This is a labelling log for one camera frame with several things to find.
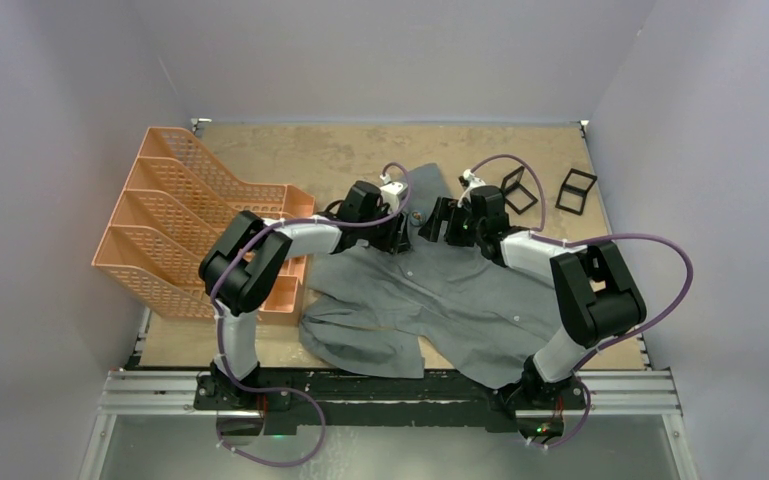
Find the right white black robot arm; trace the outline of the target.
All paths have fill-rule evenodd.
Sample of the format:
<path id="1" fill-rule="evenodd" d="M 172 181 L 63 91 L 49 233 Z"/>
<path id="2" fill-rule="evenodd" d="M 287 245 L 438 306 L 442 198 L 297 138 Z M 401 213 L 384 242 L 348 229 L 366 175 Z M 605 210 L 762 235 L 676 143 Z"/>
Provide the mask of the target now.
<path id="1" fill-rule="evenodd" d="M 465 200 L 438 198 L 419 235 L 450 246 L 476 246 L 492 263 L 554 289 L 561 325 L 525 360 L 516 384 L 529 404 L 550 405 L 570 385 L 577 364 L 604 340 L 641 324 L 647 307 L 614 242 L 554 245 L 511 225 L 500 188 L 477 186 L 467 194 Z"/>

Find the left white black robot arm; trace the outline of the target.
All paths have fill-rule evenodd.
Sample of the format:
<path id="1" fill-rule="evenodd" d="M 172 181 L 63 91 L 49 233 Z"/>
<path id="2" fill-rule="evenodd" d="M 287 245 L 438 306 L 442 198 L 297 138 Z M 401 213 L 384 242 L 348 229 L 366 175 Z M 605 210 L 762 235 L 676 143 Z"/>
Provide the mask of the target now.
<path id="1" fill-rule="evenodd" d="M 220 383 L 220 397 L 232 408 L 249 407 L 265 390 L 256 379 L 257 317 L 286 261 L 355 246 L 403 251 L 404 210 L 412 185 L 382 179 L 382 186 L 356 182 L 334 212 L 279 220 L 240 212 L 205 255 L 198 274 L 216 323 L 212 375 Z"/>

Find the grey button-up shirt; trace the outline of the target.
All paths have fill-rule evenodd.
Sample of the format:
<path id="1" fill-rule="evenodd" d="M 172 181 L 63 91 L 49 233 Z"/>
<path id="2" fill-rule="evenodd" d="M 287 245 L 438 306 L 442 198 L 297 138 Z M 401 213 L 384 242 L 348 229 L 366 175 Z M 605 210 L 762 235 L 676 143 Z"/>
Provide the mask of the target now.
<path id="1" fill-rule="evenodd" d="M 319 298 L 299 325 L 313 355 L 357 374 L 421 378 L 426 338 L 456 370 L 486 387 L 519 380 L 527 357 L 561 325 L 551 286 L 408 230 L 410 249 L 355 246 L 318 255 L 308 285 Z"/>

